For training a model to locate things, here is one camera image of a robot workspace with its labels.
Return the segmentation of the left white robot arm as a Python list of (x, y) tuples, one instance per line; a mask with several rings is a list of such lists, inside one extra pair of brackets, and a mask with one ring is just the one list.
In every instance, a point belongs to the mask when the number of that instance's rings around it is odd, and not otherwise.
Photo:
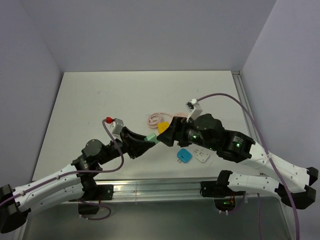
[(144, 136), (126, 127), (120, 139), (105, 145), (98, 139), (88, 141), (81, 155), (61, 170), (23, 186), (0, 188), (0, 232), (6, 234), (25, 224), (27, 218), (62, 202), (91, 200), (98, 187), (95, 176), (104, 173), (101, 165), (128, 154), (131, 159), (143, 155), (158, 143), (154, 133)]

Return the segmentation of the yellow cube socket adapter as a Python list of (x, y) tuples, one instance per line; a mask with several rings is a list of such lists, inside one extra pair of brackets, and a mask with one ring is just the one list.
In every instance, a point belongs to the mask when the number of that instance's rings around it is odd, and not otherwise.
[(163, 133), (170, 126), (169, 122), (164, 121), (157, 124), (157, 131), (159, 134)]

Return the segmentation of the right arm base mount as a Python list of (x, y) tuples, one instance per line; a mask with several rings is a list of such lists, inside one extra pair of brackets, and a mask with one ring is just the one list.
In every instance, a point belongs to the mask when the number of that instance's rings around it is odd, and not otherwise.
[(219, 214), (226, 216), (235, 213), (245, 202), (245, 191), (231, 190), (225, 183), (218, 180), (200, 182), (200, 195), (203, 198), (212, 198)]

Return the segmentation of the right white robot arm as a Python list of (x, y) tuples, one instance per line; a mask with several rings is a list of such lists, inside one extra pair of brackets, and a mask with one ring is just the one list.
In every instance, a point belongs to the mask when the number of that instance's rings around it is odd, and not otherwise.
[(312, 184), (318, 180), (314, 167), (298, 167), (266, 150), (244, 133), (227, 130), (222, 122), (207, 113), (195, 120), (174, 117), (157, 140), (168, 147), (191, 144), (216, 152), (217, 156), (260, 172), (245, 175), (235, 170), (222, 170), (217, 180), (201, 182), (200, 194), (207, 198), (259, 193), (279, 199), (283, 204), (304, 210), (316, 200)]

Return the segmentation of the white plug adapter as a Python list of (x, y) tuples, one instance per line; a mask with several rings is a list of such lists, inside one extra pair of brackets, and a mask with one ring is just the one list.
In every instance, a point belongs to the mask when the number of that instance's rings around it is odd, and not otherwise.
[(209, 152), (204, 148), (196, 148), (194, 150), (194, 153), (195, 159), (198, 160), (200, 163), (205, 163), (210, 158)]

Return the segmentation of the green plug adapter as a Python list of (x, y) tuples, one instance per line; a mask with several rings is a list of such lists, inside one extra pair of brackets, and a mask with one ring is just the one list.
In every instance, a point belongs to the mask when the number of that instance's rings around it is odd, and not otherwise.
[(158, 144), (159, 141), (157, 139), (157, 135), (155, 133), (151, 133), (149, 135), (147, 135), (145, 138), (144, 138), (144, 141), (146, 142), (152, 142), (154, 144)]

